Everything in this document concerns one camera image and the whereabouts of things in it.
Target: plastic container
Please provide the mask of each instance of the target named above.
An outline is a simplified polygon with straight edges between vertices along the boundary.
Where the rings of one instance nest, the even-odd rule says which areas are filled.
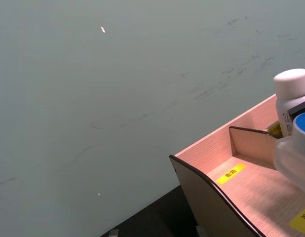
[[[276,141],[274,165],[305,192],[305,113],[294,119],[292,136]]]
[[[292,134],[293,122],[288,110],[305,101],[305,69],[291,69],[273,79],[277,96],[276,111],[283,137]]]

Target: wooden tray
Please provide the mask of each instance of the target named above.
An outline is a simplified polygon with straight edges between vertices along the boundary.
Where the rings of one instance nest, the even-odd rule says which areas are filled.
[[[274,169],[277,137],[264,132],[277,120],[275,101],[269,97],[170,156],[198,224],[211,237],[305,236],[290,226],[305,209],[305,194]],[[217,181],[239,164],[244,168],[236,175]]]

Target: dark floor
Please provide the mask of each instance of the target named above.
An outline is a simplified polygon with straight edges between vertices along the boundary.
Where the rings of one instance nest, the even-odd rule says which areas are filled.
[[[181,186],[114,229],[118,237],[194,237],[196,221]],[[108,237],[109,232],[101,237]]]

